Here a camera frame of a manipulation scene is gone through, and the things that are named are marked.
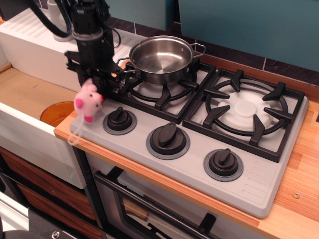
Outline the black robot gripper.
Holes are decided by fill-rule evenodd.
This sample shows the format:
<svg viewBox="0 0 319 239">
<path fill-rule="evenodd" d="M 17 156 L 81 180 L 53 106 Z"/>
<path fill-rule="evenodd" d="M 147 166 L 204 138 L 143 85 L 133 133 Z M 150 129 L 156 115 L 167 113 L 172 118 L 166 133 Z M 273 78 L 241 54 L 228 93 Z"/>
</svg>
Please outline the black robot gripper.
<svg viewBox="0 0 319 239">
<path fill-rule="evenodd" d="M 67 51 L 67 68 L 78 75 L 82 87 L 86 81 L 94 84 L 104 99 L 114 88 L 119 88 L 124 79 L 123 70 L 114 62 L 114 28 L 97 28 L 90 33 L 72 32 L 78 51 Z"/>
</svg>

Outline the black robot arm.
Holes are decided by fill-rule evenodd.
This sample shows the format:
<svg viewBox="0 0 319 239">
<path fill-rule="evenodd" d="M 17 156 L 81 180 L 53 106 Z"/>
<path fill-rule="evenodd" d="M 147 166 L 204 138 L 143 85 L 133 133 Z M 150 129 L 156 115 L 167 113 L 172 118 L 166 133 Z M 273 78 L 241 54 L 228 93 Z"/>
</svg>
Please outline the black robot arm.
<svg viewBox="0 0 319 239">
<path fill-rule="evenodd" d="M 67 51 L 67 68 L 78 75 L 81 86 L 89 78 L 104 98 L 119 86 L 122 73 L 114 62 L 113 33 L 108 25 L 109 6 L 104 0 L 80 0 L 71 7 L 72 36 L 78 50 Z"/>
</svg>

